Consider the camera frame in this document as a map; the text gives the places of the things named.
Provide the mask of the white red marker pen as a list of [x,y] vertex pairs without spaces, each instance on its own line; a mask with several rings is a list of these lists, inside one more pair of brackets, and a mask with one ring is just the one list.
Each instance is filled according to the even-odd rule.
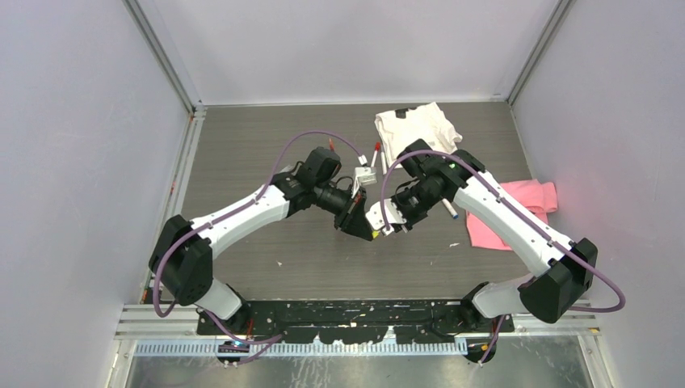
[[378,153],[379,153],[379,151],[375,150],[373,155],[372,155],[372,160],[371,160],[370,165],[369,165],[371,168],[375,168]]

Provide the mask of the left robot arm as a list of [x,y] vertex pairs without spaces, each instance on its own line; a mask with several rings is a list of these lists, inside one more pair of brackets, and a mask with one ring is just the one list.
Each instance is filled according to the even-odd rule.
[[377,181],[376,169],[360,157],[349,188],[339,188],[335,177],[340,157],[317,147],[303,162],[275,173],[255,193],[191,220],[177,214],[167,220],[154,248],[149,267],[153,273],[153,304],[159,316],[163,289],[181,306],[194,305],[216,316],[229,334],[243,331],[248,313],[242,297],[213,275],[213,262],[228,247],[273,222],[316,206],[334,216],[334,228],[371,241],[374,231],[366,218],[365,186]]

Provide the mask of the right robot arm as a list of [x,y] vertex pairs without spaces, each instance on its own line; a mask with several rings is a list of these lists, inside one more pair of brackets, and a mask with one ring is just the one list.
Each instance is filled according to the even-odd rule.
[[587,238],[575,242],[542,222],[462,150],[445,154],[418,140],[398,162],[417,182],[404,192],[382,196],[366,212],[373,233],[409,230],[446,199],[481,220],[528,270],[526,276],[473,289],[461,309],[468,329],[481,331],[505,314],[529,313],[556,323],[574,310],[596,274],[595,244]]

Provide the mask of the white acrylic marker grey tip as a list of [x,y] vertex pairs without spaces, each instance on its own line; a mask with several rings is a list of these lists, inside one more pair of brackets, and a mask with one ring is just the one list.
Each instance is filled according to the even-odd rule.
[[388,167],[385,159],[385,152],[381,151],[380,152],[380,163],[381,163],[381,173],[383,176],[387,174]]

